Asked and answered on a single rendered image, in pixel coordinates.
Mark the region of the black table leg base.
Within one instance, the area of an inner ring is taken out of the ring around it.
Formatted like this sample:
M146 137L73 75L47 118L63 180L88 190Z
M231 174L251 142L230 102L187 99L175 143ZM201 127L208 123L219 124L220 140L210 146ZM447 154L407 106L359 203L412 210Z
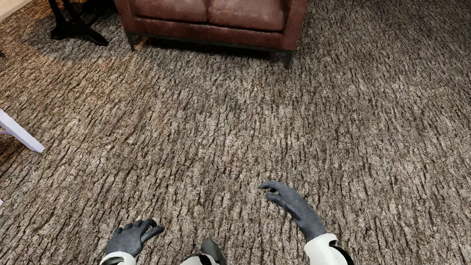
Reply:
M57 0L48 0L49 6L55 18L56 26L50 31L50 39L63 40L68 37L84 37L98 46L107 46L109 41L100 33L96 32L82 18L75 9L71 0L60 0L63 3L64 10L70 15L67 20L58 6Z

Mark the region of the dark red leather chair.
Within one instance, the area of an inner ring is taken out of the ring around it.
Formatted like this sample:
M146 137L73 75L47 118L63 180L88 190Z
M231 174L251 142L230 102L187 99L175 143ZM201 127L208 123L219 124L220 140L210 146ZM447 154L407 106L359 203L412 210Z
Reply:
M145 36L284 53L288 69L309 0L115 0L131 50Z

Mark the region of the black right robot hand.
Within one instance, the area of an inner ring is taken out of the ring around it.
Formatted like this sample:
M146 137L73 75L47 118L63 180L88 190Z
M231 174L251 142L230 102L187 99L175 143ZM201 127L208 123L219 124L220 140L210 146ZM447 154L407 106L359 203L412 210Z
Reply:
M263 181L258 188L268 190L266 199L291 215L306 241L327 233L315 209L292 187L280 181Z

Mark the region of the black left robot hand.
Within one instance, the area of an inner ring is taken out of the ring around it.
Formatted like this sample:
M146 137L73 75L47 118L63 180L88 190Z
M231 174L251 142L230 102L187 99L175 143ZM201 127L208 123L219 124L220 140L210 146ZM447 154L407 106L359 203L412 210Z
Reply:
M123 228L115 229L107 244L105 253L125 252L136 257L147 241L164 232L164 230L163 226L157 225L156 221L151 218L129 223Z

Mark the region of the white furniture leg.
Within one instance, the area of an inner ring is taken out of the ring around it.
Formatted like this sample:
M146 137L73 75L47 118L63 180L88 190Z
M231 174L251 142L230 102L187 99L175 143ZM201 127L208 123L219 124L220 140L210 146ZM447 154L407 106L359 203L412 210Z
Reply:
M6 112L0 109L0 134L7 134L15 137L28 149L42 153L45 147L14 121Z

